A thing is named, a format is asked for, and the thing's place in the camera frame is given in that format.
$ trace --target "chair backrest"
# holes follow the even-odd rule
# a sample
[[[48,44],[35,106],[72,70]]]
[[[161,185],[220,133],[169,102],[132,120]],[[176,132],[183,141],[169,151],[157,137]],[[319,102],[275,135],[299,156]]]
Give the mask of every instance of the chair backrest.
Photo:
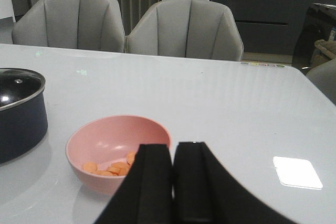
[[[313,68],[306,76],[336,105],[336,58]]]
[[[241,60],[243,42],[231,10],[206,0],[154,4],[128,36],[133,54]]]
[[[117,0],[39,0],[15,25],[14,44],[124,52]]]

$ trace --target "pink bowl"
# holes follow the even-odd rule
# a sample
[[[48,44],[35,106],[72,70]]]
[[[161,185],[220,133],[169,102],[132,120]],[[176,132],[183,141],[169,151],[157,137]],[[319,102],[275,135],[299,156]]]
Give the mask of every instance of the pink bowl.
[[[101,176],[82,169],[95,162],[99,169],[125,161],[127,152],[140,144],[171,145],[169,132],[157,122],[136,115],[115,115],[92,121],[77,130],[66,145],[66,156],[79,180],[105,195],[113,195],[125,176]]]

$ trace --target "floor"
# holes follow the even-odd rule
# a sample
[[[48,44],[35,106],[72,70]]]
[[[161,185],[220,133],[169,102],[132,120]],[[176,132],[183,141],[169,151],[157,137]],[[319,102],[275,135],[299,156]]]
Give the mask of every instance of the floor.
[[[0,43],[12,44],[12,29],[13,19],[4,18],[0,19]],[[270,55],[270,54],[257,54],[245,52],[243,61],[254,61],[263,63],[281,63],[283,65],[291,65],[291,56],[289,55]]]

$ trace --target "white table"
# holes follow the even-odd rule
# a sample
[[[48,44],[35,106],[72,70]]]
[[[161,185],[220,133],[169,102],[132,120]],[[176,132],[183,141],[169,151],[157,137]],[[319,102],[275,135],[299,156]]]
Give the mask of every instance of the white table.
[[[0,44],[0,67],[46,78],[47,135],[0,165],[0,223],[92,223],[109,197],[88,190],[65,157],[83,124],[115,114],[204,141],[263,202],[304,224],[336,223],[336,107],[298,70],[240,62]],[[273,157],[309,160],[323,188],[284,186]]]

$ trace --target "black pot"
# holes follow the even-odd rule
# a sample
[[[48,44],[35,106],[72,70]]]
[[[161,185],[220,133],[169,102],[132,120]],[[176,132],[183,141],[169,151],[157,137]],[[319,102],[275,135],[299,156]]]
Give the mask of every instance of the black pot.
[[[0,68],[0,163],[28,152],[45,136],[45,83],[40,73]]]

